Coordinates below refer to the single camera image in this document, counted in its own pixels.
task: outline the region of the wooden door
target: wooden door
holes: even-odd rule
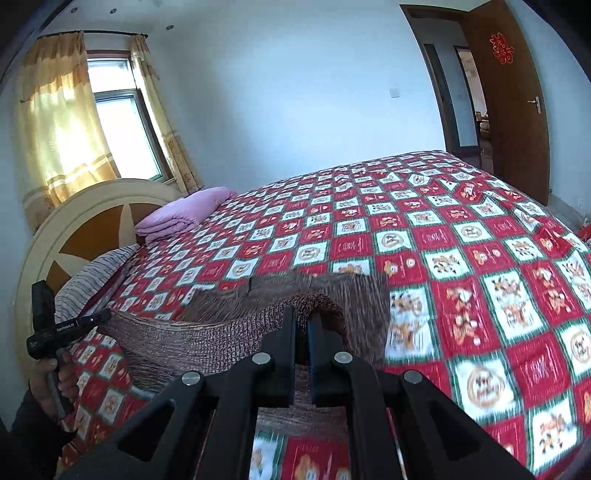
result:
[[[495,175],[548,205],[548,124],[523,33],[503,0],[465,14],[462,29],[484,90]]]

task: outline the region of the headboard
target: headboard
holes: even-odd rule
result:
[[[14,298],[16,350],[26,378],[33,367],[25,347],[33,334],[31,285],[46,280],[57,294],[91,260],[136,243],[134,226],[180,196],[157,181],[109,180],[76,193],[43,222],[25,256]]]

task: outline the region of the human hand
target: human hand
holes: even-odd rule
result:
[[[78,398],[80,392],[77,385],[78,375],[76,375],[76,369],[70,352],[64,351],[63,359],[64,364],[60,367],[58,374],[60,382],[57,384],[57,388],[64,397],[73,403]],[[53,372],[56,368],[57,360],[55,358],[44,358],[37,361],[33,369],[33,374],[29,379],[29,388],[45,414],[52,420],[57,421],[57,406],[47,385],[47,374]]]

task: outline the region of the window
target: window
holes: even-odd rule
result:
[[[171,175],[128,58],[89,58],[100,124],[122,178],[166,181]]]

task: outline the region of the red checkered bedspread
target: red checkered bedspread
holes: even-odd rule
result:
[[[255,274],[386,272],[386,370],[425,373],[547,478],[564,468],[591,421],[590,258],[560,222],[502,181],[450,154],[417,152],[231,199],[198,231],[141,248],[110,306],[174,320],[195,289],[234,288]],[[74,357],[83,452],[147,395],[132,386],[112,339],[91,334]],[[269,478],[291,478],[290,466],[310,452],[320,476],[347,467],[346,446],[273,434],[257,445],[272,464]],[[329,454],[342,460],[327,463]],[[66,463],[74,457],[67,447]]]

